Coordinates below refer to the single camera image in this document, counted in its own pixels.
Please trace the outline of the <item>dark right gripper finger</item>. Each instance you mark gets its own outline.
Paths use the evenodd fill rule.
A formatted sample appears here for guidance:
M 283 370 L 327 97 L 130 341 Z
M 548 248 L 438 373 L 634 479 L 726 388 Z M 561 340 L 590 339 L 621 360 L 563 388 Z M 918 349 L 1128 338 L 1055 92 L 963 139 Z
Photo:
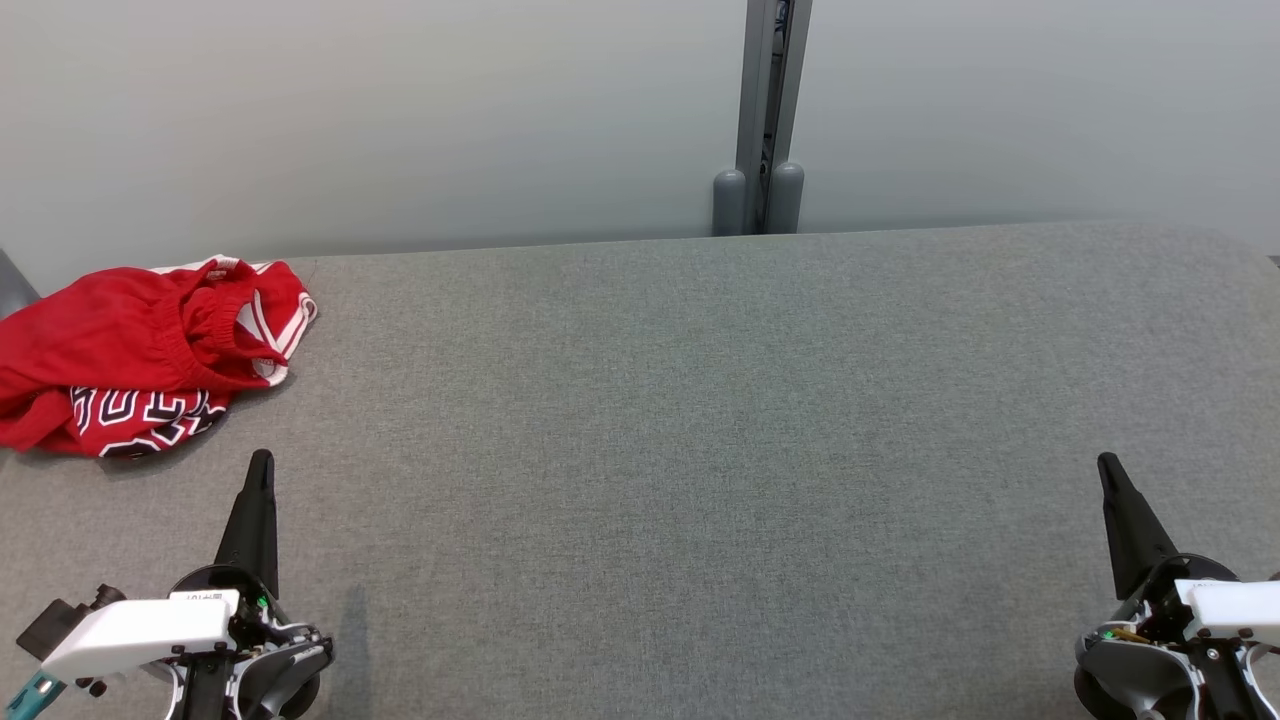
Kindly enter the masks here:
M 1179 551 L 1117 455 L 1100 454 L 1097 468 L 1115 597 L 1128 600 L 1165 559 Z

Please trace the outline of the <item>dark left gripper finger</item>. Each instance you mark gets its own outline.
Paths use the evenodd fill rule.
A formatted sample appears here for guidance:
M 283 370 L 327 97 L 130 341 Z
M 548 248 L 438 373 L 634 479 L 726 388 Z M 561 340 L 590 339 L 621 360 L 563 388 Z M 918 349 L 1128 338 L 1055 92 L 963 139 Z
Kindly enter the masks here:
M 215 555 L 216 585 L 246 585 L 255 579 L 265 596 L 279 597 L 274 480 L 273 454 L 266 448 L 253 451 Z

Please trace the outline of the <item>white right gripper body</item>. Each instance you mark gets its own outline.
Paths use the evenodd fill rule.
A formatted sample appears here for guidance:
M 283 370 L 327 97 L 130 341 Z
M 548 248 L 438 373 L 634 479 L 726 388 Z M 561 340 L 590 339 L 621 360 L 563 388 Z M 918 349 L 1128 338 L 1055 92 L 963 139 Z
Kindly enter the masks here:
M 1098 628 L 1098 638 L 1164 648 L 1207 641 L 1276 648 L 1277 579 L 1243 582 L 1193 553 L 1164 557 L 1138 573 L 1114 618 Z

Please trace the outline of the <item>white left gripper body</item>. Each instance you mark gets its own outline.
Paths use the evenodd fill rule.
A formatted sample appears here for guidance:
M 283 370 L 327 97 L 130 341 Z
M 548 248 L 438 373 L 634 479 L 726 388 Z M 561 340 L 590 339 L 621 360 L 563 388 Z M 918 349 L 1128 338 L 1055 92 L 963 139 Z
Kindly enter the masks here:
M 191 573 L 163 598 L 120 600 L 90 611 L 41 669 L 73 682 L 152 664 L 178 669 L 225 660 L 233 685 L 302 685 L 332 665 L 330 637 L 291 621 L 255 579 L 219 587 L 214 570 Z

